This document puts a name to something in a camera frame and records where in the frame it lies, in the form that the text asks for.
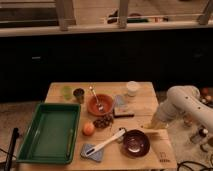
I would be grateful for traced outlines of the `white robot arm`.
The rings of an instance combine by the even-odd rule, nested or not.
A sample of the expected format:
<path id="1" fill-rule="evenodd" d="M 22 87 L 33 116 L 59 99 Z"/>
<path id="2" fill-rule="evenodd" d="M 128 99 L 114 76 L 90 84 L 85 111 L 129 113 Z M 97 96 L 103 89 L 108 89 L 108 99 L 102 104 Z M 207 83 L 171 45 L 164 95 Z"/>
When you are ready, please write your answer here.
<path id="1" fill-rule="evenodd" d="M 200 101 L 199 89 L 195 86 L 173 86 L 167 91 L 167 98 L 157 107 L 149 127 L 161 129 L 186 112 L 213 133 L 213 109 Z"/>

